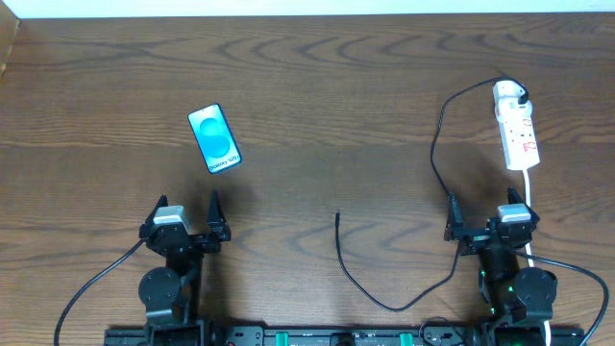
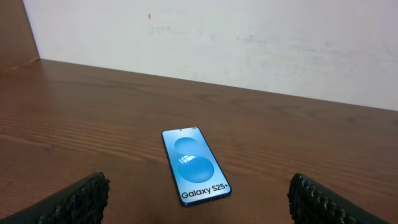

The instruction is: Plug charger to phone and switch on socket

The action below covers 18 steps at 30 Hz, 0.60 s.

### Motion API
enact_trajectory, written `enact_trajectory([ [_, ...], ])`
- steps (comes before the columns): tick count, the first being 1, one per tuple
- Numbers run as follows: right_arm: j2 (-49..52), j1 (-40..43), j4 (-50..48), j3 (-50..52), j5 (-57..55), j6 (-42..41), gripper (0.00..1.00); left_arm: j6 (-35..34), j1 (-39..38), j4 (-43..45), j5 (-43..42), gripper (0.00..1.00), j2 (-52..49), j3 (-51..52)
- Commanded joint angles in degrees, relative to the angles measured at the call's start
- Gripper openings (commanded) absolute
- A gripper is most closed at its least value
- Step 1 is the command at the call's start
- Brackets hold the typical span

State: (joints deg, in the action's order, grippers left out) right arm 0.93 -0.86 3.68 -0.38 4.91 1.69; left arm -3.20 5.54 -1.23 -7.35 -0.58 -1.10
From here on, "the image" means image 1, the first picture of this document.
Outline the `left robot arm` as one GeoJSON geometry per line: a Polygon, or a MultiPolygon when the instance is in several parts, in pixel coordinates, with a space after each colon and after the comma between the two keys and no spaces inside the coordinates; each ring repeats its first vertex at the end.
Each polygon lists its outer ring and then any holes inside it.
{"type": "Polygon", "coordinates": [[[205,234],[191,235],[181,205],[171,206],[162,195],[139,228],[139,239],[165,259],[147,272],[138,287],[145,306],[145,345],[210,345],[209,322],[199,316],[203,259],[221,251],[232,238],[218,193],[209,200],[205,234]]]}

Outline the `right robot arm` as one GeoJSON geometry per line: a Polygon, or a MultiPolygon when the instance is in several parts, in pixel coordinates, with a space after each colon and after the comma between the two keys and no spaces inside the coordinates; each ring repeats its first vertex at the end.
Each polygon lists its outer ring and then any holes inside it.
{"type": "Polygon", "coordinates": [[[492,308],[485,318],[465,333],[469,345],[530,345],[546,343],[544,324],[553,318],[555,274],[538,267],[522,268],[517,252],[532,241],[539,216],[514,188],[507,190],[508,203],[482,228],[465,226],[455,196],[448,195],[444,239],[457,243],[461,256],[476,256],[480,263],[479,289],[492,308]]]}

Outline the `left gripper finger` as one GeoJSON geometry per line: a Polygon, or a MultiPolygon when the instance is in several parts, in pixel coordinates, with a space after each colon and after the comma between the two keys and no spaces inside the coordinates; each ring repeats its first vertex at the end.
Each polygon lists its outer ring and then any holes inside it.
{"type": "Polygon", "coordinates": [[[207,225],[213,231],[225,231],[227,228],[227,220],[220,207],[220,201],[216,190],[213,190],[211,192],[211,196],[209,199],[207,225]]]}
{"type": "Polygon", "coordinates": [[[168,206],[168,199],[166,195],[161,195],[161,197],[159,198],[159,200],[157,201],[153,211],[152,211],[152,215],[155,216],[158,209],[163,208],[163,207],[167,207],[168,206]]]}

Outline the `blue Galaxy smartphone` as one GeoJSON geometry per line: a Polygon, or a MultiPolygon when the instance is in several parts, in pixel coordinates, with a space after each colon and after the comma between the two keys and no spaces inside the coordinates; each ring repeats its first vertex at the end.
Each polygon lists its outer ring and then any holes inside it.
{"type": "Polygon", "coordinates": [[[187,120],[210,174],[219,174],[242,163],[242,155],[219,104],[193,111],[187,120]]]}

